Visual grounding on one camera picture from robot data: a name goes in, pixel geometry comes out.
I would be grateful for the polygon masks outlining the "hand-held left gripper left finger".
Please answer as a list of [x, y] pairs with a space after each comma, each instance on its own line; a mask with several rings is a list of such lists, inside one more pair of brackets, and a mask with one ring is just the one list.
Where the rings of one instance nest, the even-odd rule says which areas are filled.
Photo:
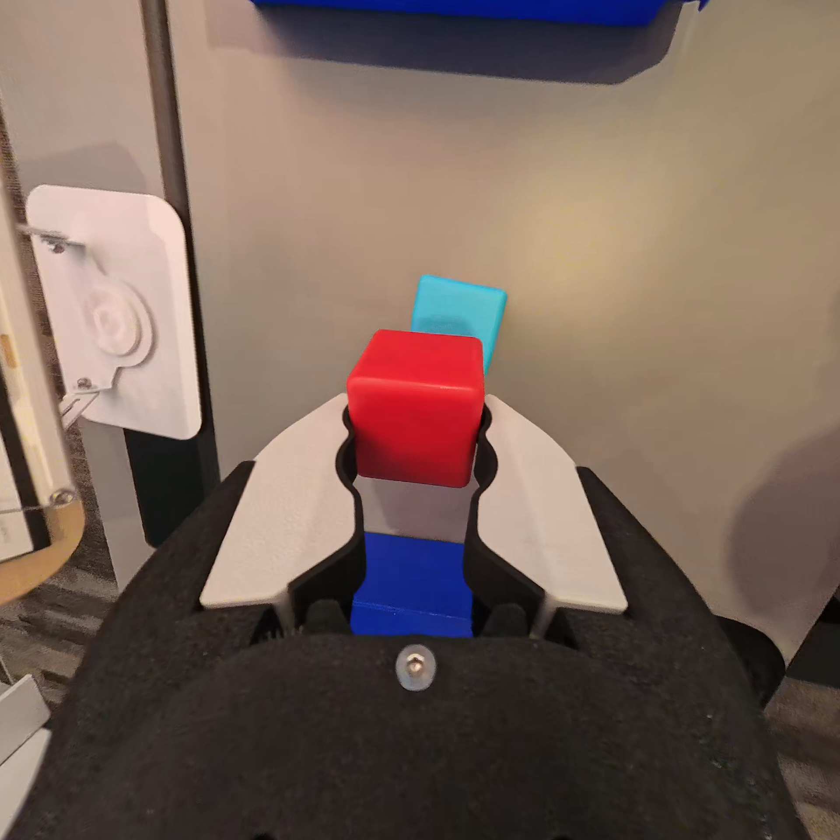
[[350, 620], [365, 578], [364, 512], [349, 398], [340, 393], [255, 458], [199, 603], [270, 606], [283, 634], [316, 602]]

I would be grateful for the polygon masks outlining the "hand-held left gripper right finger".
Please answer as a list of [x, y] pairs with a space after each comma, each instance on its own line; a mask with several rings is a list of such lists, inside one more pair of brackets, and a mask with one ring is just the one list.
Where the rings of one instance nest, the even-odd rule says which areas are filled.
[[621, 616], [628, 600], [577, 465], [546, 432], [487, 395], [469, 483], [464, 579], [471, 633], [515, 605], [526, 634], [550, 638], [564, 611]]

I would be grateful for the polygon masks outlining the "blue plastic bin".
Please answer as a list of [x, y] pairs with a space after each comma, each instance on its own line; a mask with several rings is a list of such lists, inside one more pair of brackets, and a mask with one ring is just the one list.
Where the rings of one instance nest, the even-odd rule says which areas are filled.
[[254, 1], [256, 6], [293, 6], [459, 18], [644, 27], [666, 1]]
[[367, 532], [350, 627], [361, 636], [473, 636], [464, 545]]

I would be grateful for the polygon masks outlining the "red cube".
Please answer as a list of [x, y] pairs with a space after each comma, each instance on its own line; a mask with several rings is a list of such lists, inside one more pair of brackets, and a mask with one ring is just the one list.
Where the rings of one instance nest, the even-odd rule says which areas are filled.
[[485, 405], [477, 338], [377, 330], [346, 387], [360, 476], [468, 485]]

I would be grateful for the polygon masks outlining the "light blue cube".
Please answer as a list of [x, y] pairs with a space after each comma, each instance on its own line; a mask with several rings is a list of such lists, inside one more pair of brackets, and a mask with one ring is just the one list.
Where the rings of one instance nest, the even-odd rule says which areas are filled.
[[411, 330], [478, 339], [487, 374], [507, 302], [499, 288], [424, 275], [416, 287]]

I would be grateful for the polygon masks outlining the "dark rectangular table pad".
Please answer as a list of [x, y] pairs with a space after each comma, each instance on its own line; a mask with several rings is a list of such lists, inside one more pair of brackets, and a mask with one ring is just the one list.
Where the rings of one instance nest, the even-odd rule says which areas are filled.
[[143, 535], [159, 548], [217, 487], [214, 428], [174, 439], [126, 429], [123, 433]]

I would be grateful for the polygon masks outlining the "black wrist rest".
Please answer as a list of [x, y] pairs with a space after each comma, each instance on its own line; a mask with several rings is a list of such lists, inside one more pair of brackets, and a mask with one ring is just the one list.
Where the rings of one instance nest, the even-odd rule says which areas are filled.
[[725, 616], [716, 618], [747, 674], [761, 708], [766, 708], [785, 678], [784, 657], [773, 641], [757, 628]]

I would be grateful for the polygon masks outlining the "white document stand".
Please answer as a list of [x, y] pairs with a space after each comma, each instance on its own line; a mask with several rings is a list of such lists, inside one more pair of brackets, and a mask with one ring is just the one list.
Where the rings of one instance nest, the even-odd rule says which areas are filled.
[[186, 237], [163, 199], [37, 186], [16, 221], [2, 185], [2, 368], [42, 452], [45, 511], [77, 495], [80, 417], [174, 438], [202, 424]]

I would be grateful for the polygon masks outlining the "printed instruction board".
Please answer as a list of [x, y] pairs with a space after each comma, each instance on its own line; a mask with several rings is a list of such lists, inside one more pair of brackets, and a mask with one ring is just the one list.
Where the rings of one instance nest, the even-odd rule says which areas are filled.
[[20, 402], [15, 383], [2, 368], [1, 380], [1, 562], [7, 563], [51, 544], [45, 514], [42, 452], [32, 413]]

